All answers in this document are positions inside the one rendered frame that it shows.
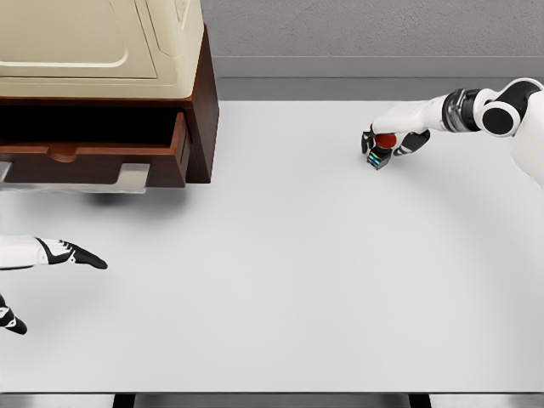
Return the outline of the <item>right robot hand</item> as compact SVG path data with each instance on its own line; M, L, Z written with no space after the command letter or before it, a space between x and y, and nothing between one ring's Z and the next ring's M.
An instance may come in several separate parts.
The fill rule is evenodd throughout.
M404 101L376 117L361 137L362 153L369 156L371 148L377 145L375 137L385 134L401 134L400 141L395 141L391 147L394 156L406 156L415 152L417 148L409 147L405 139L409 133L420 134L428 130L428 107L428 101Z

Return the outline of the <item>red button switch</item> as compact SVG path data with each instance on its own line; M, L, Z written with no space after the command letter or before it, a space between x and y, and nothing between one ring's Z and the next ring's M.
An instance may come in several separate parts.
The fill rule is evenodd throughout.
M397 138L393 133L373 135L369 138L367 162L376 170L388 164Z

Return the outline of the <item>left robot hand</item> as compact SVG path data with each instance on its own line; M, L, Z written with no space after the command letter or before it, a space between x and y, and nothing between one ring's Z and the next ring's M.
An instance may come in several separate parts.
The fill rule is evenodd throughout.
M108 268L106 261L69 241L43 239L33 235L0 235L0 271L64 263L86 264L96 269ZM20 335L27 332L26 323L7 305L1 293L0 327Z

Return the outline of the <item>brown cabinet with cream top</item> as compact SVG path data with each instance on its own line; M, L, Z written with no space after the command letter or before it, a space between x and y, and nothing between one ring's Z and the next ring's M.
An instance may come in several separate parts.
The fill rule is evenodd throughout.
M186 184L212 177L218 96L200 0L0 0L0 109L160 108L184 113ZM11 184L0 189L140 191L128 165L113 185Z

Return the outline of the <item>brown cabinet drawer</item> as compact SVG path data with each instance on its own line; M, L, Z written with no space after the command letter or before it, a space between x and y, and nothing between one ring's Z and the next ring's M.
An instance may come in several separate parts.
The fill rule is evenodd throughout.
M8 183L113 185L136 165L147 187L186 184L192 141L180 110L11 106L0 113Z

